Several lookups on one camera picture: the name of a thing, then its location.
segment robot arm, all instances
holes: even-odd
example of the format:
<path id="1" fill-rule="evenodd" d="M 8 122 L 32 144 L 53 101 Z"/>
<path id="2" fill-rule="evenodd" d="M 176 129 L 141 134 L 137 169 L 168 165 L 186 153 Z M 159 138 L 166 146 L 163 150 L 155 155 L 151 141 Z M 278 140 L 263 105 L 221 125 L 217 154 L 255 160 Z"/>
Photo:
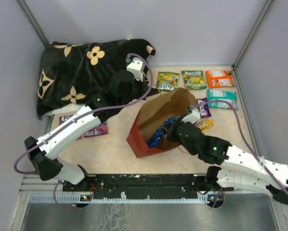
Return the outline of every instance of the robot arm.
<path id="1" fill-rule="evenodd" d="M 260 162 L 249 153 L 218 137 L 206 136 L 193 125 L 177 118 L 167 133 L 167 139 L 179 142 L 191 155 L 211 166 L 205 177 L 211 188 L 234 188 L 256 191 L 272 196 L 288 205 L 288 196 L 266 172 L 266 166 L 281 185 L 288 191 L 288 165 L 261 158 Z"/>
<path id="2" fill-rule="evenodd" d="M 74 185 L 83 181 L 86 175 L 85 170 L 81 166 L 75 166 L 60 159 L 58 155 L 80 135 L 121 111 L 119 108 L 93 113 L 93 109 L 124 105 L 143 95 L 146 87 L 143 82 L 143 69 L 144 63 L 138 58 L 133 58 L 127 70 L 118 71 L 112 76 L 105 93 L 94 95 L 90 103 L 83 106 L 55 130 L 37 140 L 33 137 L 25 140 L 27 150 L 43 143 L 42 146 L 29 153 L 29 159 L 41 180 L 58 178 Z M 56 134 L 54 138 L 49 139 L 53 134 Z"/>

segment beige floor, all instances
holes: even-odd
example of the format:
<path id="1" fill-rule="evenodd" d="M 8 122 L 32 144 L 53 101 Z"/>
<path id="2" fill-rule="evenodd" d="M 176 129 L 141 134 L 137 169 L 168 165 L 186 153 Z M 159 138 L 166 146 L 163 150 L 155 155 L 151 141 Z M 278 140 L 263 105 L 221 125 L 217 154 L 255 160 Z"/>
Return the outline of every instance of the beige floor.
<path id="1" fill-rule="evenodd" d="M 221 69 L 230 70 L 231 68 L 229 66 L 154 67 L 153 74 L 156 77 L 158 71 Z M 181 74 L 178 85 L 184 87 Z M 236 88 L 223 88 L 222 90 L 236 91 Z M 196 98 L 206 97 L 206 90 L 192 90 L 191 92 Z M 176 148 L 144 158 L 137 158 L 134 155 L 126 138 L 143 103 L 124 108 L 118 115 L 110 118 L 108 135 L 76 140 L 60 154 L 60 157 L 72 164 L 82 165 L 88 173 L 206 173 L 209 165 L 200 161 L 197 156 L 188 154 L 184 148 L 182 148 L 183 152 Z M 242 129 L 248 142 L 251 143 L 240 101 L 238 108 Z M 210 112 L 212 117 L 209 119 L 214 123 L 214 127 L 205 134 L 228 140 L 249 152 L 239 135 L 234 113 L 223 109 L 210 109 Z M 58 126 L 59 116 L 62 115 L 55 115 L 52 129 Z"/>

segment purple snack bag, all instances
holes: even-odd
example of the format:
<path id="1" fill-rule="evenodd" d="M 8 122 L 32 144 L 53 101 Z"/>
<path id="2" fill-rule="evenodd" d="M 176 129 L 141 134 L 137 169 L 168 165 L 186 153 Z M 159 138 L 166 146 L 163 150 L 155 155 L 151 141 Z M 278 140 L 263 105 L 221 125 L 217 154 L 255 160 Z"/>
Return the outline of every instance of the purple snack bag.
<path id="1" fill-rule="evenodd" d="M 207 102 L 207 98 L 197 100 L 197 103 L 204 103 L 204 102 Z M 208 104 L 200 106 L 200 114 L 201 114 L 201 118 L 211 117 Z"/>

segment red bag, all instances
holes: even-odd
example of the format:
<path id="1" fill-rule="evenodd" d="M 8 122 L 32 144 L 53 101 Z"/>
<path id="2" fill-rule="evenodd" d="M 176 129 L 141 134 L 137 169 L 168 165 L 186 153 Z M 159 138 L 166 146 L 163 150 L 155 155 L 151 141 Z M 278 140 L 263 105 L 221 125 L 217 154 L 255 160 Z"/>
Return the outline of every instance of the red bag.
<path id="1" fill-rule="evenodd" d="M 187 106 L 196 104 L 196 98 L 183 88 L 177 88 L 143 104 L 127 138 L 134 154 L 140 158 L 178 147 L 179 143 L 168 141 L 166 138 L 159 148 L 149 149 L 146 143 L 164 121 L 174 116 L 186 115 Z"/>

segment orange snack bag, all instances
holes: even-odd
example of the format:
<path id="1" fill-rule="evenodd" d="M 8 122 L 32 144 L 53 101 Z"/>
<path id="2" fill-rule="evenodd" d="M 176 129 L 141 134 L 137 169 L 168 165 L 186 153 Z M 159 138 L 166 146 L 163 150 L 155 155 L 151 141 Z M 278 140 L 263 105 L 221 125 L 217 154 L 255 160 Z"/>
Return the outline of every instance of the orange snack bag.
<path id="1" fill-rule="evenodd" d="M 206 71 L 209 88 L 233 87 L 232 71 Z"/>

